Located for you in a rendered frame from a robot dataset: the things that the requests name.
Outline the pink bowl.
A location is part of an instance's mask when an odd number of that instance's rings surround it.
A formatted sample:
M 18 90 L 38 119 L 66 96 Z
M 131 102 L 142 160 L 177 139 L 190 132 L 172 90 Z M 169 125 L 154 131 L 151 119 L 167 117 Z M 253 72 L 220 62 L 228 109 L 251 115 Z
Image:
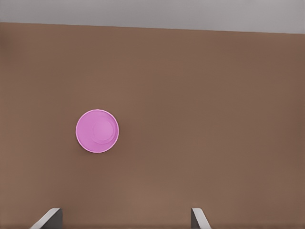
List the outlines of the pink bowl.
M 104 153 L 110 150 L 118 140 L 119 131 L 116 118 L 101 109 L 85 112 L 75 128 L 78 143 L 91 153 Z

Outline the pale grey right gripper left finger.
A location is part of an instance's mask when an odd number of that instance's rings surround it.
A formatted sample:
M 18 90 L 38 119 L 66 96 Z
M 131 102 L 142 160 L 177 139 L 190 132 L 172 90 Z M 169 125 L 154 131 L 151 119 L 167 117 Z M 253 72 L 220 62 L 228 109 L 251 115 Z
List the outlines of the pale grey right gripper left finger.
M 63 211 L 61 208 L 51 208 L 29 229 L 62 229 Z

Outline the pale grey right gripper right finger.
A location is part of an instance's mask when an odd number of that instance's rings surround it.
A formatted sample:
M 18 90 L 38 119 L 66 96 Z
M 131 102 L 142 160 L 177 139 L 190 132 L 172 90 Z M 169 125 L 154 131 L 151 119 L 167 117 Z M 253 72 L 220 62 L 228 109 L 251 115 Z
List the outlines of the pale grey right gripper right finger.
M 201 208 L 191 208 L 191 229 L 212 229 Z

